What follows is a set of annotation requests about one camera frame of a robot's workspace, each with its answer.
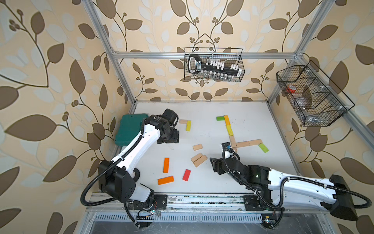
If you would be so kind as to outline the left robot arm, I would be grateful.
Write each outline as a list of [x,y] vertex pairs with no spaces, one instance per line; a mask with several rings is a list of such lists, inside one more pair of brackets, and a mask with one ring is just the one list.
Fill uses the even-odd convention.
[[[179,131],[176,129],[178,121],[178,115],[170,109],[166,109],[161,115],[151,115],[143,119],[139,124],[139,133],[130,144],[111,161],[100,163],[98,175],[81,194],[81,204],[93,207],[115,200],[121,203],[132,200],[143,203],[145,208],[152,207],[154,190],[137,183],[132,174],[140,159],[155,142],[179,143]],[[96,202],[86,200],[88,191],[96,182],[99,189],[111,198]]]

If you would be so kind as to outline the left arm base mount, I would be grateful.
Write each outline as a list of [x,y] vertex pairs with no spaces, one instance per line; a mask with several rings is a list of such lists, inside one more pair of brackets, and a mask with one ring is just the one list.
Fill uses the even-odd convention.
[[128,202],[127,207],[130,210],[165,210],[167,207],[168,196],[166,194],[155,194],[150,196],[146,202],[137,200]]

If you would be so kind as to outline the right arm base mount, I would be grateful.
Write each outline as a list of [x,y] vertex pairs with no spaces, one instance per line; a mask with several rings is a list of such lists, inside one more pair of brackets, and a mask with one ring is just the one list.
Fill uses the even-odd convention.
[[272,209],[266,206],[259,198],[255,195],[243,196],[243,203],[246,211],[269,211],[269,212],[280,212],[282,208]]

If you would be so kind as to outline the light green block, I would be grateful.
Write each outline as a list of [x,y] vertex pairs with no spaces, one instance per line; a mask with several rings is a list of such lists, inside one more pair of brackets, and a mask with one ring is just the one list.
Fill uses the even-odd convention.
[[263,143],[259,144],[259,147],[264,153],[269,152],[269,149]]

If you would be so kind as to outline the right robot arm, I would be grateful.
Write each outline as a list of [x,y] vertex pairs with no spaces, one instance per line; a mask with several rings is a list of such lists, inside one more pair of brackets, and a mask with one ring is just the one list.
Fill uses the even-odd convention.
[[221,157],[210,158],[209,161],[215,173],[229,175],[256,196],[256,204],[262,210],[281,211],[287,206],[305,206],[328,211],[339,219],[356,221],[356,211],[370,208],[373,204],[368,197],[351,191],[339,175],[318,179],[260,165],[244,165],[228,142],[222,144]]

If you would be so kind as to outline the yellow block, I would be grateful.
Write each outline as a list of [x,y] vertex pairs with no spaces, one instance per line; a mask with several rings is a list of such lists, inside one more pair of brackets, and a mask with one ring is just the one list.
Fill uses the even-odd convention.
[[234,136],[232,127],[230,125],[226,126],[229,136]]
[[191,131],[191,121],[187,121],[187,124],[186,124],[186,131],[187,131],[187,132],[190,132],[190,131]]

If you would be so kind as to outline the orange-yellow block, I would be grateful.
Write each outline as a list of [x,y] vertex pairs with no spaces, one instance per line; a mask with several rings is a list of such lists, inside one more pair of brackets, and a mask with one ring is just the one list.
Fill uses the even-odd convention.
[[230,120],[229,120],[229,117],[225,115],[225,116],[224,116],[224,119],[225,119],[226,126],[230,126]]

